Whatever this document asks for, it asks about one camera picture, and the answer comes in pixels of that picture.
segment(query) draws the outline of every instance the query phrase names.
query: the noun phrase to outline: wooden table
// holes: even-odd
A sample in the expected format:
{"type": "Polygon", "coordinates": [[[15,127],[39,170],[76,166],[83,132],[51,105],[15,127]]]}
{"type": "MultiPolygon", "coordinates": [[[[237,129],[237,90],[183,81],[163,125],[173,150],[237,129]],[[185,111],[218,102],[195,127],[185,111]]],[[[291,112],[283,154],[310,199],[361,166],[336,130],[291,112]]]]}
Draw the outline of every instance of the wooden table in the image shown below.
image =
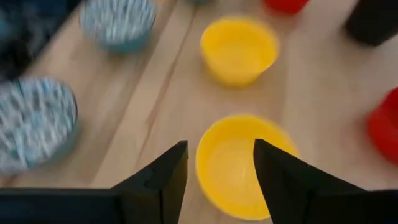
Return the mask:
{"type": "MultiPolygon", "coordinates": [[[[3,186],[110,187],[181,139],[195,155],[213,122],[251,113],[282,125],[308,163],[365,189],[398,187],[398,169],[374,150],[364,131],[369,110],[398,85],[398,39],[375,49],[347,39],[341,25],[354,0],[311,0],[295,17],[264,10],[258,0],[157,3],[154,36],[139,54],[101,50],[71,16],[29,72],[72,87],[81,137],[61,163],[3,178],[3,186]],[[206,26],[229,13],[267,21],[282,42],[278,61],[242,90],[219,86],[200,56],[206,26]]],[[[193,156],[180,223],[244,223],[207,201],[193,156]]]]}

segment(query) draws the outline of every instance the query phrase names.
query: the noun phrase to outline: red bowl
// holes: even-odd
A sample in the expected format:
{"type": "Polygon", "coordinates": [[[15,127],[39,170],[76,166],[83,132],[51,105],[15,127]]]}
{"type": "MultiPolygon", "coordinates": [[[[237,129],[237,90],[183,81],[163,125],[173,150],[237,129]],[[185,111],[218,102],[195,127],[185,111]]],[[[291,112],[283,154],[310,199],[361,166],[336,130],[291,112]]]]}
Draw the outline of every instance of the red bowl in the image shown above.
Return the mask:
{"type": "Polygon", "coordinates": [[[398,165],[398,88],[370,114],[368,134],[378,151],[398,165]]]}
{"type": "Polygon", "coordinates": [[[300,12],[309,0],[262,0],[269,7],[278,11],[296,14],[300,12]]]}

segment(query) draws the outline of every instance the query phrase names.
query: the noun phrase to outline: wood grain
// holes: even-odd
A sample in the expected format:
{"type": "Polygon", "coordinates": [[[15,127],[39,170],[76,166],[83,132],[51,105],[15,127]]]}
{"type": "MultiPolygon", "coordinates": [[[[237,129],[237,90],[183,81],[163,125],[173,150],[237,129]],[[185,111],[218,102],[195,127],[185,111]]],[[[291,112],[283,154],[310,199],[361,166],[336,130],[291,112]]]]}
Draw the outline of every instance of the wood grain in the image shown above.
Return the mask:
{"type": "Polygon", "coordinates": [[[158,0],[150,46],[125,56],[87,40],[72,16],[30,71],[72,87],[80,140],[61,163],[0,184],[110,187],[187,139],[191,159],[180,223],[245,223],[207,201],[195,177],[194,155],[213,122],[250,113],[282,125],[305,161],[366,189],[397,188],[398,168],[374,150],[364,121],[398,85],[398,39],[369,49],[347,38],[341,25],[354,3],[311,0],[300,14],[288,17],[264,9],[260,0],[201,5],[158,0]],[[269,23],[282,45],[276,63],[240,90],[219,86],[208,76],[199,48],[206,26],[231,13],[269,23]]]}

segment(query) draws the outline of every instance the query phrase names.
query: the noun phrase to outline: black object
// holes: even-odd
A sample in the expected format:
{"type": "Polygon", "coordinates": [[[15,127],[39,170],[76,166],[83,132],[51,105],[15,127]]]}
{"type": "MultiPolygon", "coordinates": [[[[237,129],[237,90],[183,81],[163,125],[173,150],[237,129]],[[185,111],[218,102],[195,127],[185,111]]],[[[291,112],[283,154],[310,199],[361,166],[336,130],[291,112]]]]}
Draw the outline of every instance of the black object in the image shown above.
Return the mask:
{"type": "Polygon", "coordinates": [[[0,223],[177,224],[188,142],[111,189],[1,189],[0,223]]]}
{"type": "Polygon", "coordinates": [[[274,224],[398,223],[398,190],[366,191],[262,139],[254,165],[274,224]]]}
{"type": "Polygon", "coordinates": [[[398,32],[398,1],[359,0],[345,24],[348,35],[378,46],[398,32]]]}
{"type": "Polygon", "coordinates": [[[0,82],[34,61],[81,0],[0,0],[0,82]]]}

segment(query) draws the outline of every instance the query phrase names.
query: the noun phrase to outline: bowl rim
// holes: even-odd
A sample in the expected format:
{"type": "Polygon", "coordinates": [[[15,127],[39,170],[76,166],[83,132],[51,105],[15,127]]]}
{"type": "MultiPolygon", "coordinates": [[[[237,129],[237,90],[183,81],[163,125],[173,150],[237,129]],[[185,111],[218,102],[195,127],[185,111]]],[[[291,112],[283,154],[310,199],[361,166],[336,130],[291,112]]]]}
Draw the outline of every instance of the bowl rim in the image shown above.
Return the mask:
{"type": "MultiPolygon", "coordinates": [[[[131,39],[126,39],[126,40],[120,40],[120,41],[110,42],[110,41],[107,40],[107,39],[102,39],[102,38],[98,37],[98,35],[96,35],[94,32],[90,32],[90,30],[85,29],[85,27],[84,27],[84,25],[83,25],[83,19],[82,19],[82,17],[83,17],[83,15],[84,15],[85,11],[86,11],[86,6],[87,6],[88,4],[90,4],[91,2],[93,2],[93,1],[98,1],[98,0],[87,0],[87,1],[84,1],[84,2],[81,4],[81,6],[80,6],[80,8],[79,8],[79,12],[78,12],[78,23],[79,23],[80,29],[81,29],[81,30],[83,31],[83,33],[86,34],[88,37],[92,38],[93,40],[95,40],[95,41],[97,41],[97,42],[103,42],[103,43],[111,44],[111,45],[118,45],[118,44],[124,44],[124,43],[126,43],[126,42],[130,42],[130,41],[135,41],[135,40],[139,39],[139,38],[142,36],[142,35],[138,35],[138,36],[133,37],[133,38],[131,38],[131,39]]],[[[151,21],[151,24],[150,24],[148,27],[146,27],[145,29],[143,29],[142,34],[145,34],[145,33],[148,32],[149,30],[151,30],[151,29],[153,28],[154,24],[155,24],[156,15],[157,15],[157,6],[156,6],[156,4],[154,3],[153,0],[141,0],[141,1],[148,2],[148,3],[151,5],[151,8],[153,9],[153,12],[154,12],[154,16],[153,16],[153,18],[151,19],[151,20],[152,20],[152,21],[151,21]]]]}
{"type": "Polygon", "coordinates": [[[221,123],[224,123],[226,121],[230,121],[232,119],[236,119],[236,118],[250,118],[250,119],[255,119],[257,121],[260,121],[262,123],[267,123],[267,124],[271,124],[274,127],[277,127],[279,131],[281,131],[282,134],[284,134],[284,137],[289,140],[289,144],[292,146],[292,148],[294,149],[294,153],[296,153],[295,157],[300,157],[299,156],[299,151],[297,150],[296,145],[294,144],[293,140],[291,139],[291,137],[289,136],[289,134],[284,131],[278,124],[276,124],[275,122],[269,120],[269,119],[265,119],[262,118],[260,116],[256,116],[254,114],[247,114],[247,113],[238,113],[238,114],[232,114],[232,115],[228,115],[228,116],[224,116],[218,120],[216,120],[213,124],[211,124],[211,126],[205,131],[205,133],[203,134],[203,136],[201,137],[201,139],[199,140],[197,149],[195,151],[195,175],[197,177],[199,186],[203,192],[203,194],[205,194],[206,198],[220,211],[222,211],[223,213],[234,217],[234,218],[238,218],[240,220],[247,220],[247,221],[260,221],[260,220],[265,220],[271,217],[271,215],[265,216],[264,218],[260,218],[260,219],[250,219],[250,218],[244,218],[244,217],[240,217],[237,216],[235,214],[229,213],[228,211],[226,211],[223,207],[221,207],[220,205],[218,205],[218,203],[216,203],[216,200],[213,197],[210,197],[210,193],[208,192],[208,189],[205,187],[204,183],[203,183],[203,176],[199,175],[199,158],[198,158],[198,151],[201,148],[201,145],[203,144],[204,139],[209,135],[209,133],[211,132],[212,129],[214,129],[216,126],[219,126],[221,123]]]}
{"type": "Polygon", "coordinates": [[[205,31],[203,31],[201,37],[200,37],[200,52],[202,57],[205,59],[205,61],[207,62],[207,64],[210,64],[209,58],[210,56],[208,54],[205,53],[205,47],[204,47],[204,38],[205,36],[209,33],[210,28],[218,25],[220,22],[223,21],[227,21],[227,20],[234,20],[234,21],[245,21],[248,22],[250,24],[255,24],[256,26],[260,27],[263,30],[268,30],[268,34],[269,37],[272,39],[272,41],[274,42],[275,45],[275,49],[276,49],[276,54],[275,54],[275,58],[272,60],[272,62],[266,66],[264,66],[264,68],[262,70],[256,71],[256,72],[252,72],[253,74],[262,74],[263,72],[265,72],[269,67],[271,67],[273,64],[275,64],[275,62],[277,61],[277,59],[279,58],[280,55],[280,39],[279,36],[277,35],[277,32],[274,30],[274,28],[272,28],[272,26],[268,23],[268,22],[264,22],[258,18],[255,17],[251,17],[245,14],[230,14],[230,15],[226,15],[226,16],[221,16],[219,18],[217,18],[216,20],[212,21],[205,29],[205,31]]]}

